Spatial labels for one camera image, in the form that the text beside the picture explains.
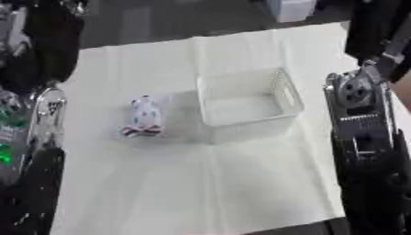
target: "white tablecloth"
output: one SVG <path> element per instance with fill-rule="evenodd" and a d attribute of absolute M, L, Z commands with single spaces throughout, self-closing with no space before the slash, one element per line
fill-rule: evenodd
<path fill-rule="evenodd" d="M 197 141 L 195 77 L 270 66 L 278 38 L 304 113 L 281 138 Z M 329 24 L 83 50 L 63 86 L 68 155 L 52 234 L 238 234 L 343 216 L 322 85 L 355 68 L 345 38 Z M 164 94 L 168 137 L 122 140 L 130 100 Z"/>

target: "table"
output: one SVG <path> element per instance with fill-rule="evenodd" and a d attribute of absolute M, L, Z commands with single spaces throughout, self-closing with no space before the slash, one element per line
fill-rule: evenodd
<path fill-rule="evenodd" d="M 53 235 L 240 234 L 342 217 L 322 85 L 356 68 L 339 23 L 83 50 Z M 305 111 L 281 138 L 197 141 L 198 75 L 270 66 L 281 39 Z M 168 137 L 123 140 L 129 102 L 172 95 Z M 398 126 L 411 117 L 394 100 Z"/>

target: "white plush toy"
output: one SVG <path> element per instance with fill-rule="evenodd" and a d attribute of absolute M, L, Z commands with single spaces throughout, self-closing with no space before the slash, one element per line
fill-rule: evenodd
<path fill-rule="evenodd" d="M 131 102 L 131 123 L 121 129 L 121 134 L 128 138 L 155 136 L 162 131 L 161 100 L 144 95 Z"/>

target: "white box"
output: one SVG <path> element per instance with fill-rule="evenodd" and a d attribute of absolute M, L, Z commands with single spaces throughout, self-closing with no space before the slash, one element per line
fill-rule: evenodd
<path fill-rule="evenodd" d="M 282 134 L 304 109 L 283 66 L 199 77 L 197 85 L 210 143 Z"/>
<path fill-rule="evenodd" d="M 317 0 L 267 0 L 278 22 L 304 21 L 313 14 Z"/>

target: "gray floor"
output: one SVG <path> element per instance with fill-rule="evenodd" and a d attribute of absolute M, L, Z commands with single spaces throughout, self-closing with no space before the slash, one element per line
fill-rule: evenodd
<path fill-rule="evenodd" d="M 215 36 L 347 20 L 345 1 L 317 10 L 306 22 L 276 23 L 262 0 L 92 0 L 83 48 Z M 344 218 L 252 235 L 347 235 Z"/>

